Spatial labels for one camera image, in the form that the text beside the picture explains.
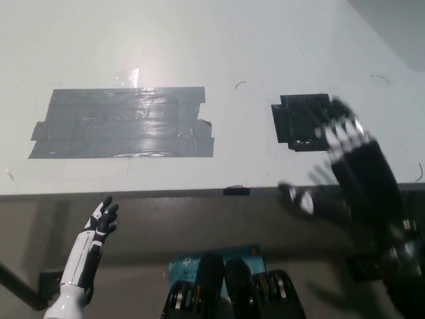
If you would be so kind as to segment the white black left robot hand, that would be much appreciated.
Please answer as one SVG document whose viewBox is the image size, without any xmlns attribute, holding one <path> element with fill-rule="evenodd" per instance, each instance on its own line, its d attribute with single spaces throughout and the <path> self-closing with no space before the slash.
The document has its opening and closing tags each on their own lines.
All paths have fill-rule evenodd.
<svg viewBox="0 0 425 319">
<path fill-rule="evenodd" d="M 112 201 L 111 196 L 105 198 L 78 234 L 62 274 L 61 290 L 66 286 L 81 290 L 93 286 L 106 239 L 117 228 L 115 221 L 119 205 Z"/>
</svg>

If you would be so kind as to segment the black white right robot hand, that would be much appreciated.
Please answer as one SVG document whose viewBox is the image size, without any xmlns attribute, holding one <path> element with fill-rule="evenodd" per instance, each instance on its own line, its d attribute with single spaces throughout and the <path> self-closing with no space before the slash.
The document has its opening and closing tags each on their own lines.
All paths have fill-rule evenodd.
<svg viewBox="0 0 425 319">
<path fill-rule="evenodd" d="M 278 141 L 295 151 L 317 146 L 327 152 L 340 189 L 333 196 L 281 181 L 284 205 L 338 226 L 358 221 L 371 229 L 380 251 L 421 238 L 377 139 L 348 104 L 326 94 L 300 94 L 282 97 L 272 114 Z"/>
</svg>

